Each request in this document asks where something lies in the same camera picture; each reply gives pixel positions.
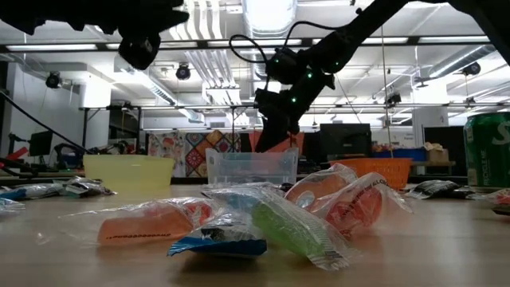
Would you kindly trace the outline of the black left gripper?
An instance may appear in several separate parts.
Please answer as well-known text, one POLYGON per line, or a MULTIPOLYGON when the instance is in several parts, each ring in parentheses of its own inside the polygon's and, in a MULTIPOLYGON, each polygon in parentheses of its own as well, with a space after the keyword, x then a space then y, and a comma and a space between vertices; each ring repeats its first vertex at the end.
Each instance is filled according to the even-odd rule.
POLYGON ((186 22, 190 15, 182 5, 183 0, 111 0, 104 12, 122 38, 139 40, 186 22))

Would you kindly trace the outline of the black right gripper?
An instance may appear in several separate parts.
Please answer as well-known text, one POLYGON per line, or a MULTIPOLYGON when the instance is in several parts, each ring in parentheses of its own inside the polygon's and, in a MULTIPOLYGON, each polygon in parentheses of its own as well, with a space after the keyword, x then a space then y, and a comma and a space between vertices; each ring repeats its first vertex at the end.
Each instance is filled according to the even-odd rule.
POLYGON ((298 121, 325 87, 335 88, 333 74, 306 69, 291 88, 279 92, 256 90, 255 106, 263 116, 263 129, 255 152, 267 152, 299 131, 298 121))

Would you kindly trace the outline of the orange candy clear wrapper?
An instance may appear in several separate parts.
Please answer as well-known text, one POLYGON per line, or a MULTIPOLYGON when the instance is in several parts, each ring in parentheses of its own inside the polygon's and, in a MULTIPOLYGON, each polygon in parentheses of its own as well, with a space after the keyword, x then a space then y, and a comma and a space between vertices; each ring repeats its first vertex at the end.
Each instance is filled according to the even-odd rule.
POLYGON ((210 199, 181 197, 158 199, 104 210, 91 210, 59 217, 64 234, 98 246, 126 246, 148 242, 176 242, 196 228, 184 205, 210 199))
POLYGON ((334 163, 326 170, 314 172, 290 188, 285 198, 299 207, 308 209, 318 199, 340 191, 357 180, 354 170, 341 163, 334 163))

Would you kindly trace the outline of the red candy clear wrapper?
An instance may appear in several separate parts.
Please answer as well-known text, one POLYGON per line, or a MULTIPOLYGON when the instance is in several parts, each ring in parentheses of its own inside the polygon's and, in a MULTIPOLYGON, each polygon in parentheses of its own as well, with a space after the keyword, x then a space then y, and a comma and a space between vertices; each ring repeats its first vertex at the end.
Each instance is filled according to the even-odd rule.
POLYGON ((471 194, 468 199, 484 200, 496 205, 509 205, 510 206, 510 188, 504 188, 490 194, 471 194))
POLYGON ((371 172, 330 195, 317 199, 308 210, 351 239, 386 221, 395 213, 412 210, 386 178, 371 172))
POLYGON ((195 228, 208 222, 217 211, 216 206, 207 201, 189 202, 184 207, 188 218, 195 228))

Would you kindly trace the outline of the blue white candy bar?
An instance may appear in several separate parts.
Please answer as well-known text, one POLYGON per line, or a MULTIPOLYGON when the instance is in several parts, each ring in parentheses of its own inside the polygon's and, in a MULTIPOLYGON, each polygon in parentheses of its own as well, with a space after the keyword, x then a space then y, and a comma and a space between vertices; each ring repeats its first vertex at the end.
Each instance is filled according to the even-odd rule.
POLYGON ((16 187, 0 192, 0 199, 23 201, 28 199, 43 199, 63 193, 65 187, 59 183, 40 183, 16 187))
POLYGON ((256 258, 267 251, 267 241, 247 214, 227 211, 173 243, 167 255, 175 256, 187 251, 256 258))
POLYGON ((74 198, 115 195, 101 180, 76 177, 62 184, 61 195, 74 198))

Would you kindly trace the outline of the green candy clear wrapper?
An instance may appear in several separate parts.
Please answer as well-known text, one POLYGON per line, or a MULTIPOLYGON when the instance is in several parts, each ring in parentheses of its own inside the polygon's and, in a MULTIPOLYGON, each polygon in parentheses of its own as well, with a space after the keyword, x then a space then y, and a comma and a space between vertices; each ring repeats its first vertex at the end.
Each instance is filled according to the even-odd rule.
POLYGON ((252 210, 237 211, 247 214, 267 239, 306 257, 313 265, 324 270, 339 270, 350 265, 350 259, 356 251, 349 246, 343 235, 322 218, 279 196, 273 187, 238 185, 205 190, 202 194, 210 199, 211 191, 241 187, 255 187, 265 191, 261 203, 252 210))

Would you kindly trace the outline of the orange red cloth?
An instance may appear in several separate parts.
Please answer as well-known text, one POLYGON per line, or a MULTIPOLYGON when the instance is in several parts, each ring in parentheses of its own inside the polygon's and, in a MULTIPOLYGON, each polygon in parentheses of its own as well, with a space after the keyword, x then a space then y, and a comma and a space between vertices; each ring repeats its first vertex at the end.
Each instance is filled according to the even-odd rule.
MULTIPOLYGON (((258 141, 261 137, 261 131, 252 131, 249 133, 249 141, 252 148, 252 151, 255 151, 255 148, 258 144, 258 141)), ((289 148, 296 147, 298 149, 298 155, 302 154, 304 144, 304 133, 299 132, 295 136, 290 136, 286 140, 283 140, 278 145, 270 148, 268 152, 284 152, 287 151, 289 148)))

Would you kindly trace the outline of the clear plastic basket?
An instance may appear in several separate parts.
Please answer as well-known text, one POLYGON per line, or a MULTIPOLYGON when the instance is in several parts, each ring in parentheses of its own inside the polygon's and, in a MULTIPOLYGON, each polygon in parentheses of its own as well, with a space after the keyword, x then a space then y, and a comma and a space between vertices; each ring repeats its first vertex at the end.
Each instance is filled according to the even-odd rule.
POLYGON ((299 149, 284 152, 226 152, 206 149, 208 184, 296 183, 299 149))

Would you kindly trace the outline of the colourful patterned quilt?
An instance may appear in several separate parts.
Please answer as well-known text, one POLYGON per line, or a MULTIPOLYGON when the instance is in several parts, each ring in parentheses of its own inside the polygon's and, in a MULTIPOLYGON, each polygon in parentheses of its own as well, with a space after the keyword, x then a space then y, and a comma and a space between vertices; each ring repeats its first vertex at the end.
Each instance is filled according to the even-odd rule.
POLYGON ((172 176, 176 178, 206 178, 206 150, 219 153, 240 152, 239 133, 167 132, 148 135, 148 155, 170 158, 175 162, 172 176))

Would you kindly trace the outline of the orange plastic basket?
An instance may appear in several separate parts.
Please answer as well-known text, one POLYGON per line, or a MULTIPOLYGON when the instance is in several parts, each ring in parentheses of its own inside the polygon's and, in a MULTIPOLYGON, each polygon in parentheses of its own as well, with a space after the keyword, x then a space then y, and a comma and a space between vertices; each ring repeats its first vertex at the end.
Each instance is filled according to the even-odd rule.
POLYGON ((388 185, 395 190, 407 185, 412 159, 408 158, 358 158, 342 159, 329 162, 343 164, 356 172, 358 177, 376 172, 386 178, 388 185))

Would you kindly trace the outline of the blue storage bin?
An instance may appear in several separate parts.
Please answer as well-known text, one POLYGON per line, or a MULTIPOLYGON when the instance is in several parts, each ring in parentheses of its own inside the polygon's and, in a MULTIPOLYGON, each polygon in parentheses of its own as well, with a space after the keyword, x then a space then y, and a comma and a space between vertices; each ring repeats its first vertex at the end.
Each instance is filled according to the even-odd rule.
POLYGON ((414 162, 425 162, 427 160, 427 151, 424 148, 400 148, 393 151, 373 151, 375 158, 407 158, 414 162))

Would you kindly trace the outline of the yellow plastic basket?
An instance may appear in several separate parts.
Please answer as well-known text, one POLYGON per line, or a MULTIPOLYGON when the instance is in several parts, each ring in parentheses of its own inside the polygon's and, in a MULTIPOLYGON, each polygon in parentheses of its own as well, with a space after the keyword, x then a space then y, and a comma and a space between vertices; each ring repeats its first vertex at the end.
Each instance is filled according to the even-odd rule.
POLYGON ((84 174, 109 189, 150 190, 169 187, 175 161, 149 155, 85 155, 84 174))

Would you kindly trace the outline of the cardboard box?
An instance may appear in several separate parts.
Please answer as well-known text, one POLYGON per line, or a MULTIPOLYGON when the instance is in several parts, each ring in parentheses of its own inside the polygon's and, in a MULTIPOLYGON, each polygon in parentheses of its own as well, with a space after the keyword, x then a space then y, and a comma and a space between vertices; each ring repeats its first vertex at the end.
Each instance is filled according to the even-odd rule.
POLYGON ((449 151, 439 143, 425 142, 424 148, 427 151, 427 160, 434 163, 449 162, 449 151))

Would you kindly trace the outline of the small black monitor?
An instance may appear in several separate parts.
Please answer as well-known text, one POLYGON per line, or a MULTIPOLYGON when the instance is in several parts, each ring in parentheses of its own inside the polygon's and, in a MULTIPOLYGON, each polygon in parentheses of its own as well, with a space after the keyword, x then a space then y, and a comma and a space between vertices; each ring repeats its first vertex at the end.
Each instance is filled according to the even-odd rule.
POLYGON ((53 133, 51 131, 38 132, 31 135, 29 140, 29 155, 43 156, 49 155, 51 144, 53 141, 53 133))

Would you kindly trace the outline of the large black screen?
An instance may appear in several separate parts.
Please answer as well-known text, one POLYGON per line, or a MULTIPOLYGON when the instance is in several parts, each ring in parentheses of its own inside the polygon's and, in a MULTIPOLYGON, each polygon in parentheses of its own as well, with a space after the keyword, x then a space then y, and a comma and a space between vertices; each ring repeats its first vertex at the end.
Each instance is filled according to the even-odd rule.
POLYGON ((449 160, 456 163, 452 167, 453 176, 467 175, 463 126, 425 128, 424 135, 426 142, 440 144, 449 152, 449 160))

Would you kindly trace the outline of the red angled bar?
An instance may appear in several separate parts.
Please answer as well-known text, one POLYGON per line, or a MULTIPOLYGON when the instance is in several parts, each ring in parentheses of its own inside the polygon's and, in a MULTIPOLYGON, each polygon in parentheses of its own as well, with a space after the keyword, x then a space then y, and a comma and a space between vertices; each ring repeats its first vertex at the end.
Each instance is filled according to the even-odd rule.
POLYGON ((16 151, 12 151, 8 154, 8 156, 6 157, 8 160, 12 160, 12 161, 15 161, 15 160, 18 160, 20 159, 22 156, 26 155, 29 153, 29 150, 27 147, 22 147, 16 151))

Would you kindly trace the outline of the green soda can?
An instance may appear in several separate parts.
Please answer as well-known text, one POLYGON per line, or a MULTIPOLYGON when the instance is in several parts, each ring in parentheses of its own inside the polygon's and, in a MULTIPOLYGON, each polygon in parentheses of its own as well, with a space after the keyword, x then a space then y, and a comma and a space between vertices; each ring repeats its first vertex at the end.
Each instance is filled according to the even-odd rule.
POLYGON ((468 185, 510 187, 510 112, 470 116, 464 126, 468 185))

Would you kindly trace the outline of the silver ventilation duct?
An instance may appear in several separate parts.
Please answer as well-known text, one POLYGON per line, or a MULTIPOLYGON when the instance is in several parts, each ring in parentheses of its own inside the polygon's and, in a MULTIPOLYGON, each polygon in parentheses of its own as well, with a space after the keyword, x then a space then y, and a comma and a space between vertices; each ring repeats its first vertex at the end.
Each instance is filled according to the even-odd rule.
POLYGON ((297 3, 297 0, 241 0, 247 35, 283 37, 295 19, 297 3))

